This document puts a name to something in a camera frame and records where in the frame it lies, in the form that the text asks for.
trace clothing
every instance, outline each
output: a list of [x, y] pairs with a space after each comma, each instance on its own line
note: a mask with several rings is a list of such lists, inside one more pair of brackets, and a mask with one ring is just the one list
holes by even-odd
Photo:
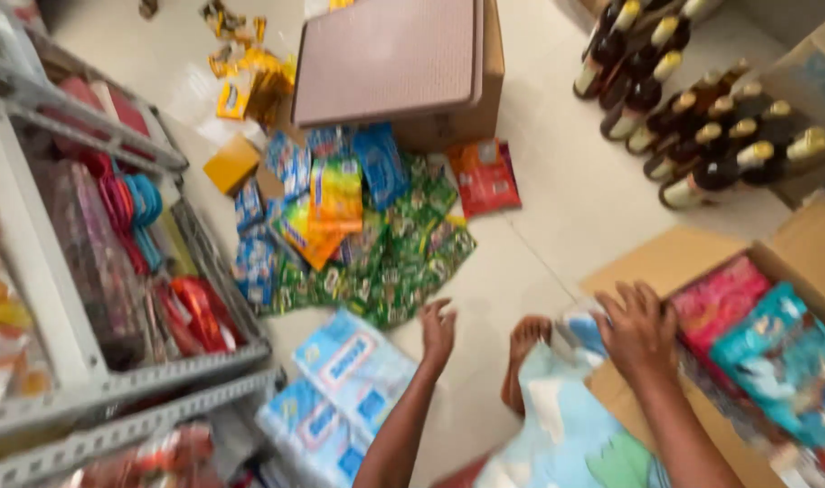
[[671, 488], [660, 461], [584, 385], [586, 354], [572, 365], [542, 342], [533, 347], [518, 374], [523, 428], [476, 488]]

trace white tile floor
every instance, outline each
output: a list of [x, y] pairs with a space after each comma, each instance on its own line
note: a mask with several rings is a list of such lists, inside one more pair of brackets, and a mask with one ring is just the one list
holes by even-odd
[[[135, 0], [69, 3], [53, 35], [173, 119], [173, 134], [193, 164], [186, 191], [223, 253], [233, 255], [233, 204], [201, 166], [240, 126], [212, 116], [220, 83], [207, 67], [207, 54], [217, 43], [197, 15], [201, 2], [160, 0], [160, 12], [149, 23], [138, 17]], [[246, 15], [266, 15], [273, 50], [296, 49], [301, 0], [226, 4]], [[770, 234], [788, 215], [766, 192], [683, 215], [663, 209], [656, 187], [641, 174], [641, 162], [600, 138], [599, 108], [570, 94], [587, 35], [550, 0], [500, 0], [499, 11], [506, 77], [497, 132], [511, 144], [524, 208], [473, 219], [470, 229], [479, 249], [440, 292], [455, 300], [458, 338], [431, 407], [415, 486], [457, 469], [517, 431], [520, 423], [499, 402], [498, 388], [509, 330], [524, 314], [556, 315], [573, 302], [581, 277], [676, 222], [751, 239]], [[732, 14], [713, 18], [694, 34], [673, 86], [726, 66], [732, 56], [768, 62], [781, 54]], [[288, 370], [294, 371], [291, 350], [329, 314], [312, 309], [266, 322], [277, 358]], [[398, 327], [390, 336], [420, 358], [417, 324]]]

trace yellow box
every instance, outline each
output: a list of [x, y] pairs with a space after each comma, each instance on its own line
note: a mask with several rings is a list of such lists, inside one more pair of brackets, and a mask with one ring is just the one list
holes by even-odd
[[204, 173], [223, 193], [234, 196], [255, 173], [261, 161], [259, 151], [243, 134], [235, 134], [204, 165]]

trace hand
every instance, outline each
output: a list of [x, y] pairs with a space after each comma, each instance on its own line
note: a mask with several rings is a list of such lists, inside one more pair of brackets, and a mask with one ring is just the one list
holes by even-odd
[[644, 282], [636, 282], [635, 287], [618, 282], [617, 292], [625, 308], [608, 294], [595, 294], [611, 317], [610, 323], [605, 315], [593, 314], [617, 370], [635, 392], [663, 381], [677, 382], [677, 311], [668, 304], [663, 314], [660, 297]]
[[421, 307], [418, 319], [421, 320], [424, 339], [424, 359], [422, 364], [432, 364], [443, 371], [449, 362], [451, 349], [455, 346], [455, 319], [457, 312], [449, 311], [442, 314], [443, 307], [451, 302], [449, 298], [442, 298]]

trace foot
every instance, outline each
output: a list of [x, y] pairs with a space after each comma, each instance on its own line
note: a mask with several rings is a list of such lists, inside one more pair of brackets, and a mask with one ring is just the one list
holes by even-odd
[[524, 416], [523, 395], [521, 383], [518, 382], [518, 371], [521, 370], [521, 364], [527, 357], [527, 353], [540, 339], [546, 344], [550, 342], [551, 320], [537, 315], [528, 315], [521, 319], [509, 337], [509, 369], [506, 371], [500, 398], [508, 408], [522, 417]]

